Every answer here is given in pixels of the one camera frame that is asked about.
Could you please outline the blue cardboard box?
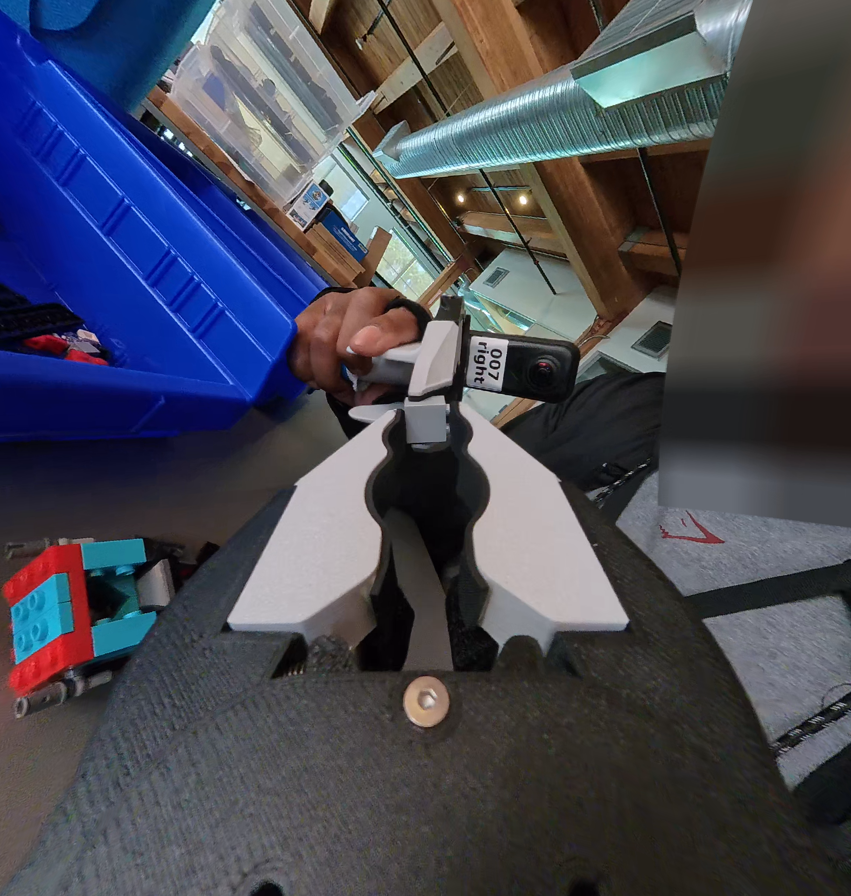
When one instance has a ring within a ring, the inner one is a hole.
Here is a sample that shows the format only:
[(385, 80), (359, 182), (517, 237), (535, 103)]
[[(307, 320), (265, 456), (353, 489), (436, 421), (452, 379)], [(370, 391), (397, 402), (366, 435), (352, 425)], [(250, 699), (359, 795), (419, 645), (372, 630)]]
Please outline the blue cardboard box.
[(367, 247), (357, 238), (338, 210), (332, 206), (326, 206), (319, 223), (357, 262), (363, 262), (367, 254)]

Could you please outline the blue plastic bin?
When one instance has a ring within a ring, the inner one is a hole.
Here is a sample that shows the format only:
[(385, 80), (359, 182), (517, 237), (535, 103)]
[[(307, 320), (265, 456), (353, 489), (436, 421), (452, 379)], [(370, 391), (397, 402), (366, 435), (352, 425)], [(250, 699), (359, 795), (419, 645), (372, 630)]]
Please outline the blue plastic bin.
[(185, 152), (0, 10), (0, 284), (105, 364), (0, 349), (0, 442), (226, 429), (292, 400), (324, 280)]

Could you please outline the silver ventilation duct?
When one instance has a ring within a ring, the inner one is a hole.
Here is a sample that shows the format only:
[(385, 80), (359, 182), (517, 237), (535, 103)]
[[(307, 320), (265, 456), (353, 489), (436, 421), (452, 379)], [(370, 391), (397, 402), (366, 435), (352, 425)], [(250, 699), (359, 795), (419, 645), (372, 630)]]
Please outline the silver ventilation duct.
[(632, 1), (571, 63), (373, 152), (396, 178), (711, 139), (751, 1)]

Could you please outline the grey toy axle pin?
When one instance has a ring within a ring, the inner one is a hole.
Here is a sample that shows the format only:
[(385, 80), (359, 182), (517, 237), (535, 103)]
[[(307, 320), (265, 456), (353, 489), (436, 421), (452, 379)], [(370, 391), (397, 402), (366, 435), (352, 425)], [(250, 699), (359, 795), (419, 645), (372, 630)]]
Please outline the grey toy axle pin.
[(61, 706), (77, 699), (97, 687), (108, 685), (114, 678), (111, 669), (96, 671), (85, 675), (79, 670), (67, 671), (63, 678), (16, 698), (13, 703), (13, 716), (17, 721), (53, 707)]

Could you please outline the grey desk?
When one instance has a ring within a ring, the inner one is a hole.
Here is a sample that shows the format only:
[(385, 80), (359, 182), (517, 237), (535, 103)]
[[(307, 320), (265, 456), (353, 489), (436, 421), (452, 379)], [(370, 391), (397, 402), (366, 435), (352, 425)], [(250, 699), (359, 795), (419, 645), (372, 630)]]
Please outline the grey desk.
[(109, 686), (16, 721), (0, 580), (7, 894), (449, 894), (451, 670), (277, 677), (300, 623), (228, 631), (302, 478), (351, 449), (325, 399), (173, 439), (0, 444), (0, 547), (217, 543)]

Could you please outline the brown cardboard box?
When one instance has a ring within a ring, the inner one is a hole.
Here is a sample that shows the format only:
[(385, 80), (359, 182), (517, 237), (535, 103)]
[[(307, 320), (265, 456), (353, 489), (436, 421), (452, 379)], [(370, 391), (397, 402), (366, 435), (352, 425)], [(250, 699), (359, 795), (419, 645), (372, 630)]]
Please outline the brown cardboard box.
[(313, 260), (337, 285), (366, 287), (371, 285), (392, 235), (376, 228), (360, 261), (321, 223), (307, 231), (306, 239), (312, 248)]

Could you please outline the light grey toy block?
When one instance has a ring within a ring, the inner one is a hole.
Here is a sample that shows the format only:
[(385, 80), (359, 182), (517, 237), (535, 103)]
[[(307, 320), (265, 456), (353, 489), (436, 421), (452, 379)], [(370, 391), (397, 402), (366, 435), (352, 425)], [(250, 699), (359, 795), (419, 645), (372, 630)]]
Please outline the light grey toy block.
[(441, 395), (421, 399), (407, 397), (404, 401), (407, 443), (422, 450), (445, 446), (448, 415), (449, 406)]

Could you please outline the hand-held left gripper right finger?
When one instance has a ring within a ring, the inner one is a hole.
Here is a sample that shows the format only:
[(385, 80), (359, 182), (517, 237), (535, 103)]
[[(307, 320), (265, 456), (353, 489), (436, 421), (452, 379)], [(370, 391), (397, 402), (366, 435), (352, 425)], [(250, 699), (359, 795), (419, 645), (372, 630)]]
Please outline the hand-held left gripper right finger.
[(450, 411), (457, 494), (469, 514), (457, 595), (467, 628), (499, 647), (527, 636), (614, 633), (630, 620), (549, 469), (465, 405)]

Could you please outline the black brick plate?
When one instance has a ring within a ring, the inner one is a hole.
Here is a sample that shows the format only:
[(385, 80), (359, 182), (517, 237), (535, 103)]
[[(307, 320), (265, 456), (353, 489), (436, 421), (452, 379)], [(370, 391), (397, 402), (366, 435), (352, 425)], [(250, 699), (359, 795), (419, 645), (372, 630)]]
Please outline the black brick plate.
[(187, 546), (177, 542), (150, 538), (145, 538), (143, 541), (148, 563), (154, 566), (161, 561), (164, 562), (175, 592), (182, 589), (198, 569), (220, 549), (218, 544), (210, 541), (205, 542), (194, 553)]

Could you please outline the grey sweatshirt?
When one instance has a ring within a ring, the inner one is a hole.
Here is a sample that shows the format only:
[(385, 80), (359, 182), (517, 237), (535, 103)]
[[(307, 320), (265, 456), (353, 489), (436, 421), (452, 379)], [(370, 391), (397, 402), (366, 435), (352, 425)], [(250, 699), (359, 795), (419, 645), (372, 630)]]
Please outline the grey sweatshirt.
[(851, 529), (663, 507), (644, 470), (597, 504), (698, 612), (790, 789), (851, 805)]

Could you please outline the person's right hand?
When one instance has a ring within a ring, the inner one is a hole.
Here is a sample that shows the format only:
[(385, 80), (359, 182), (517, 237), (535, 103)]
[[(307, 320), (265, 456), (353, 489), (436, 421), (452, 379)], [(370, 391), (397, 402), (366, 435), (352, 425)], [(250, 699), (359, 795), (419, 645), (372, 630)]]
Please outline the person's right hand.
[(390, 386), (371, 384), (357, 391), (344, 371), (358, 377), (369, 373), (375, 357), (419, 342), (429, 321), (423, 306), (391, 288), (324, 292), (295, 321), (289, 369), (307, 386), (347, 407), (384, 402)]

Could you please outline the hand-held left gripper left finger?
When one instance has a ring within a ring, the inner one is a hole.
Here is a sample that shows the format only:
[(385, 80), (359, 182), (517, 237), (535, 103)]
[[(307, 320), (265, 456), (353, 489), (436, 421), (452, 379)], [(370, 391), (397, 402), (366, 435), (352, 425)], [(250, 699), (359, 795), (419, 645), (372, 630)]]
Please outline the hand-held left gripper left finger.
[(407, 451), (401, 410), (386, 408), (296, 484), (227, 617), (237, 633), (333, 636), (364, 667), (400, 669), (415, 613), (395, 558)]

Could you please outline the clear plastic drawer stack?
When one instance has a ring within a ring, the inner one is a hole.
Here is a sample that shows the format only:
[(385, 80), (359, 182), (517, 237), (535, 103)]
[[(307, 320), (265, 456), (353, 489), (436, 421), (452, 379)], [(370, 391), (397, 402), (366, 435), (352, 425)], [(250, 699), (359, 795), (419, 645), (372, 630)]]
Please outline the clear plastic drawer stack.
[(180, 61), (170, 99), (285, 208), (368, 110), (287, 2), (225, 1)]

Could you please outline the person's right forearm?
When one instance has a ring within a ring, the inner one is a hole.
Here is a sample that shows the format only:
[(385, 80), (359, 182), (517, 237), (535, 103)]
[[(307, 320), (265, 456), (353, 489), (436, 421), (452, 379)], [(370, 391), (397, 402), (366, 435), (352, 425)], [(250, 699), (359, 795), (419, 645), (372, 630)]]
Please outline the person's right forearm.
[(606, 374), (501, 428), (556, 477), (591, 492), (656, 464), (666, 375)]

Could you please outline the pile of mixed toy bricks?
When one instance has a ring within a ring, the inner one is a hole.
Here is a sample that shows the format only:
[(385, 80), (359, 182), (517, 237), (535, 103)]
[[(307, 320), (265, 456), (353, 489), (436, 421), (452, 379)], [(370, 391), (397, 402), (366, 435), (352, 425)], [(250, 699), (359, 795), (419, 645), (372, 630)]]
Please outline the pile of mixed toy bricks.
[(0, 224), (0, 351), (110, 366), (113, 353), (41, 285)]

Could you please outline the small picture card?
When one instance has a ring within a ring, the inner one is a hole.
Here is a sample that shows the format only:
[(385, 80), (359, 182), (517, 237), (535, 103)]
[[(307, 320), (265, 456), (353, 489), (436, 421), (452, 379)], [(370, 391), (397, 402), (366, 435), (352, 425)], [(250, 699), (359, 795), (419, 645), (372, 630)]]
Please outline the small picture card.
[(286, 217), (299, 230), (307, 231), (327, 206), (331, 197), (331, 187), (310, 181), (285, 210)]

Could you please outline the teal and black brick assembly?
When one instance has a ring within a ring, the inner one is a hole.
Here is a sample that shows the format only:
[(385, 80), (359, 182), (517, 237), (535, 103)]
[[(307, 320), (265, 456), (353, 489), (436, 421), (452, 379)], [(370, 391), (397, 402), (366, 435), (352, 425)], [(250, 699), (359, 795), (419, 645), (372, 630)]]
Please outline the teal and black brick assembly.
[(140, 537), (16, 541), (4, 555), (27, 562), (2, 586), (14, 700), (69, 670), (115, 675), (176, 594), (168, 568), (148, 563)]

